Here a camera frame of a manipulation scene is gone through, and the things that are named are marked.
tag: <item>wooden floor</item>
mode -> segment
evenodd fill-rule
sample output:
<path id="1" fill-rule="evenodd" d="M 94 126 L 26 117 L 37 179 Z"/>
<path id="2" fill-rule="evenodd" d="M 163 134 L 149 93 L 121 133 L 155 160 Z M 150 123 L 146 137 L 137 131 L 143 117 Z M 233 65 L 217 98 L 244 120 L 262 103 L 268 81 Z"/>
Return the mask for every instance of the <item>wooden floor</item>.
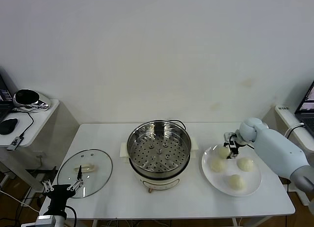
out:
<path id="1" fill-rule="evenodd" d="M 23 194 L 26 192 L 26 190 L 29 188 L 29 186 L 24 183 L 20 178 L 16 177 L 13 180 L 9 180 L 6 185 L 4 186 L 4 191 L 9 193 L 10 195 L 21 199 L 23 197 Z M 314 195 L 308 195 L 310 199 L 314 198 Z M 288 223 L 287 227 L 314 227 L 314 216 L 311 215 L 308 208 L 303 206 L 300 202 L 298 196 L 296 193 L 290 193 L 290 198 L 295 206 L 296 212 L 295 214 L 288 216 Z M 17 203 L 15 200 L 11 199 L 10 197 L 0 194 L 0 227 L 11 227 L 14 226 L 15 221 L 9 221 L 9 220 L 3 220 L 2 218 L 10 218 L 15 219 L 16 216 L 16 210 L 19 206 L 18 213 L 20 209 L 22 209 L 21 215 L 20 215 L 20 223 L 31 223 L 36 220 L 37 213 L 33 210 L 24 207 L 21 208 L 19 203 Z M 40 207 L 37 206 L 36 200 L 34 199 L 31 202 L 31 206 L 34 209 L 39 210 Z M 248 218 L 244 218 L 241 221 L 241 225 L 248 221 Z M 88 227 L 92 226 L 91 220 L 84 220 L 83 221 Z M 220 226 L 232 226 L 232 220 L 231 219 L 206 219 L 206 220 L 161 220 L 159 221 L 162 225 L 159 223 L 156 223 L 155 221 L 133 221 L 133 227 L 162 227 L 162 226 L 171 226 L 171 227 L 220 227 Z M 120 221 L 112 221 L 109 223 L 109 221 L 99 221 L 98 227 L 100 226 L 107 226 L 110 224 L 110 226 L 119 226 L 119 227 L 129 227 L 132 226 L 131 221 L 120 220 Z M 286 226 L 286 218 L 285 216 L 278 216 L 273 217 L 270 220 L 264 222 L 260 227 L 285 227 Z"/>

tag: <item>steamer handle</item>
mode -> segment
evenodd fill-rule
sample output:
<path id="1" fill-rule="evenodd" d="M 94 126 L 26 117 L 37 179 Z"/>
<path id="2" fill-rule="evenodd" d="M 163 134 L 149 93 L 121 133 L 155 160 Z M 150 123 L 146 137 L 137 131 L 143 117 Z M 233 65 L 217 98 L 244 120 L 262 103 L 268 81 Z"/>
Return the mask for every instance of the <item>steamer handle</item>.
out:
<path id="1" fill-rule="evenodd" d="M 186 126 L 184 125 L 184 123 L 183 123 L 182 121 L 180 121 L 180 120 L 169 120 L 169 121 L 176 121 L 176 122 L 179 122 L 180 124 L 183 125 L 184 130 L 186 130 Z"/>

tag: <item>stainless steel steamer basket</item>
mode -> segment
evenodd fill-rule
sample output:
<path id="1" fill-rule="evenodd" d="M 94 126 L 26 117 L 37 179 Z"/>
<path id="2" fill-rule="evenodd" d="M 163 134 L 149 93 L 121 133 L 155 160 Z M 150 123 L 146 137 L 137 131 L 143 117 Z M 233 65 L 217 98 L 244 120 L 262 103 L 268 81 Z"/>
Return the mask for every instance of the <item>stainless steel steamer basket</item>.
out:
<path id="1" fill-rule="evenodd" d="M 191 139 L 185 129 L 173 121 L 178 120 L 146 122 L 130 134 L 127 142 L 129 160 L 140 175 L 165 180 L 178 175 L 187 166 Z"/>

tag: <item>white table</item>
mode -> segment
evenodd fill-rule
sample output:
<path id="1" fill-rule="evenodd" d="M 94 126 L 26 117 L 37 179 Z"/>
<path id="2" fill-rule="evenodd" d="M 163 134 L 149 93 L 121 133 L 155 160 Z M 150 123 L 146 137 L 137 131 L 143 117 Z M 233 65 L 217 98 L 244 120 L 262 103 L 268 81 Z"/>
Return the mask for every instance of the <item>white table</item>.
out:
<path id="1" fill-rule="evenodd" d="M 52 106 L 48 110 L 39 113 L 30 113 L 34 119 L 34 123 L 25 132 L 24 139 L 17 149 L 30 146 L 34 141 L 38 133 L 59 105 L 59 100 L 57 99 L 52 99 L 51 102 Z M 32 120 L 26 113 L 10 113 L 4 120 L 11 118 L 17 118 L 18 123 L 11 134 L 0 135 L 0 162 L 31 186 L 34 192 L 41 192 L 43 190 L 43 185 L 41 185 L 31 174 L 29 174 L 26 169 L 21 166 L 21 163 L 11 155 L 14 151 L 6 151 L 5 149 L 12 143 L 15 137 L 19 136 L 31 124 Z"/>
<path id="2" fill-rule="evenodd" d="M 223 142 L 223 134 L 235 131 L 240 123 L 187 123 L 187 131 L 200 148 L 184 171 L 182 182 L 166 191 L 151 194 L 136 178 L 128 163 L 119 157 L 120 145 L 126 142 L 138 124 L 83 124 L 80 126 L 63 163 L 85 149 L 100 149 L 109 154 L 113 171 L 108 183 L 84 199 L 69 199 L 79 219 L 197 219 L 256 217 L 249 226 L 257 226 L 275 215 L 289 215 L 294 206 L 278 176 L 256 156 L 262 171 L 262 184 L 251 196 L 236 198 L 215 189 L 200 172 L 202 153 Z M 47 211 L 47 198 L 40 214 Z"/>

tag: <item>glass lid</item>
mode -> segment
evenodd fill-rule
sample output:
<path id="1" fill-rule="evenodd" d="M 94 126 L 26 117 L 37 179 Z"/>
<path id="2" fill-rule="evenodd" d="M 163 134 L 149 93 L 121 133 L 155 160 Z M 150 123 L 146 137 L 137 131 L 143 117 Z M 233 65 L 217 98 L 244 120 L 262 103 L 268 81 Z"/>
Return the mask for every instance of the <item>glass lid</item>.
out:
<path id="1" fill-rule="evenodd" d="M 97 149 L 84 150 L 63 164 L 57 183 L 74 184 L 80 166 L 82 166 L 84 184 L 73 196 L 75 199 L 85 198 L 96 193 L 108 182 L 112 173 L 112 161 L 107 153 Z"/>

